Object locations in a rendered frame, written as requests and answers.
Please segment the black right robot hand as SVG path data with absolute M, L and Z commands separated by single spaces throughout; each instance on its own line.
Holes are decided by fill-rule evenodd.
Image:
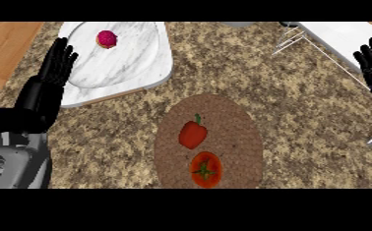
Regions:
M 369 44 L 363 44 L 360 50 L 353 53 L 353 57 L 359 63 L 366 85 L 372 91 L 372 37 L 369 38 Z

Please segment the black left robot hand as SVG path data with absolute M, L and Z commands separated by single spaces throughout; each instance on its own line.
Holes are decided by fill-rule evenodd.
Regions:
M 15 106 L 0 108 L 0 133 L 44 133 L 53 125 L 64 86 L 70 78 L 78 54 L 67 44 L 67 38 L 58 38 L 47 51 L 43 65 L 31 76 L 19 93 Z

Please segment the red bell pepper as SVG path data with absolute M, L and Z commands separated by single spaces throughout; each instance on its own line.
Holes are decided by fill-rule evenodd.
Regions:
M 195 120 L 189 121 L 179 134 L 179 143 L 194 149 L 205 140 L 208 135 L 207 128 L 201 125 L 201 115 L 195 114 Z

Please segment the brown woven oval placemat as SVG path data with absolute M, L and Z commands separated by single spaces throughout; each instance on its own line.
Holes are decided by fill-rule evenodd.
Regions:
M 195 149 L 179 143 L 185 124 L 201 116 L 205 140 Z M 256 188 L 263 177 L 263 142 L 245 109 L 216 94 L 185 98 L 167 112 L 157 130 L 154 165 L 160 184 L 168 189 L 199 189 L 189 166 L 194 157 L 211 152 L 223 164 L 223 177 L 216 188 Z

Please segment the white marble plate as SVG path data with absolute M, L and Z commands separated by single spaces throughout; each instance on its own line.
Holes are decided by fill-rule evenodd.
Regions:
M 102 30 L 118 37 L 109 49 L 96 42 Z M 155 22 L 84 22 L 71 32 L 68 44 L 78 53 L 68 81 L 83 88 L 112 86 L 152 64 L 160 44 Z

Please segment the pink frosted cupcake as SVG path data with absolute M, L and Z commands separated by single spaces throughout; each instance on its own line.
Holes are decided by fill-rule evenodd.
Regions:
M 98 33 L 96 42 L 103 48 L 109 49 L 117 45 L 118 37 L 109 30 L 102 30 Z

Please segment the white marble cutting board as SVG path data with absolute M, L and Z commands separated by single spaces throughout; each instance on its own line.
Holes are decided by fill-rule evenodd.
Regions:
M 62 108 L 149 89 L 171 77 L 165 22 L 65 22 L 58 36 L 78 53 Z

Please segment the grey rounded object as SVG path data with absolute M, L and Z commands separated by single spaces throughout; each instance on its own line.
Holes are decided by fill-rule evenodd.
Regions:
M 256 22 L 223 22 L 232 28 L 245 28 L 250 27 Z

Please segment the red tomato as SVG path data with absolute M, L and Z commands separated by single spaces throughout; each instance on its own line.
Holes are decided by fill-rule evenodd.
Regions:
M 208 151 L 196 154 L 189 165 L 189 172 L 195 184 L 205 188 L 214 188 L 223 177 L 223 163 L 219 157 Z

